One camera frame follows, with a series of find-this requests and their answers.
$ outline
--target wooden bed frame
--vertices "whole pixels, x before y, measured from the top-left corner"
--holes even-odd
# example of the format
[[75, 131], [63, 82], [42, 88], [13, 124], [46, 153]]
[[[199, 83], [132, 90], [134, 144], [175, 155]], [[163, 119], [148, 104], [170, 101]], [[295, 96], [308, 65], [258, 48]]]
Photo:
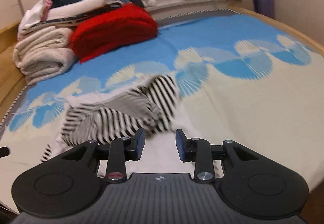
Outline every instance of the wooden bed frame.
[[[253, 11], [230, 6], [229, 9], [241, 14], [253, 16], [298, 39], [324, 57], [324, 47], [299, 31], [267, 16]], [[19, 92], [25, 87], [24, 76], [12, 61], [13, 44], [16, 42], [19, 22], [0, 30], [0, 117], [4, 117]], [[324, 224], [324, 181], [314, 189], [301, 213], [309, 224]]]

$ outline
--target folded towel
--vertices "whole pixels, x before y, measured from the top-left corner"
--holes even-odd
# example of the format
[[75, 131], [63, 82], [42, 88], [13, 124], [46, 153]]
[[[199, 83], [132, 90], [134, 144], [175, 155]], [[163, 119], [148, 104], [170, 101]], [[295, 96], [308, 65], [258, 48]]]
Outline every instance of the folded towel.
[[82, 63], [157, 34], [158, 25], [150, 14], [130, 3], [81, 23], [71, 37], [70, 46]]
[[17, 67], [22, 66], [26, 55], [48, 48], [64, 48], [69, 43], [73, 31], [54, 26], [41, 29], [15, 45], [13, 60]]
[[76, 60], [68, 48], [38, 50], [26, 55], [20, 71], [26, 75], [27, 85], [32, 85], [68, 71]]

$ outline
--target red blanket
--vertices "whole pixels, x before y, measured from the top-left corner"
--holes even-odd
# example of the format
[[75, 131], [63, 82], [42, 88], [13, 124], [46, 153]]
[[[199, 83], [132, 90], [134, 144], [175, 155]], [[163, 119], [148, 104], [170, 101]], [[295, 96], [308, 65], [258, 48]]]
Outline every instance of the red blanket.
[[82, 63], [157, 34], [157, 23], [149, 13], [130, 3], [82, 22], [73, 33], [70, 45]]

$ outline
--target mattress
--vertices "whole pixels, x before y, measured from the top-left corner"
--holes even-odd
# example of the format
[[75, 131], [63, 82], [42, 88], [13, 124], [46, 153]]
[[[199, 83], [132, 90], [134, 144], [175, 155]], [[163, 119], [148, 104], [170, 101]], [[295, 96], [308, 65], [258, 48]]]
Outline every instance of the mattress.
[[[108, 93], [142, 75], [172, 74], [192, 125], [211, 144], [237, 141], [298, 172], [313, 189], [324, 175], [324, 58], [298, 40], [255, 18], [230, 10], [206, 11], [158, 20], [155, 39], [122, 47], [27, 88], [1, 146], [0, 200], [16, 209], [14, 179], [37, 165], [64, 118], [65, 97]], [[127, 162], [134, 172], [175, 165], [171, 135], [147, 140], [145, 161]]]

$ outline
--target white towel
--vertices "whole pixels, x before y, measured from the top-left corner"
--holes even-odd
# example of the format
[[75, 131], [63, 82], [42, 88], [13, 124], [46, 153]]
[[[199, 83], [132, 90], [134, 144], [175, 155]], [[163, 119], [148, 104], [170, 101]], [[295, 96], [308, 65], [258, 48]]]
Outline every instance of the white towel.
[[69, 48], [38, 49], [26, 55], [20, 71], [26, 75], [27, 85], [32, 85], [68, 71], [76, 60]]
[[47, 27], [36, 31], [27, 38], [19, 41], [13, 51], [13, 61], [21, 68], [27, 55], [48, 48], [64, 48], [69, 43], [73, 31], [68, 28]]

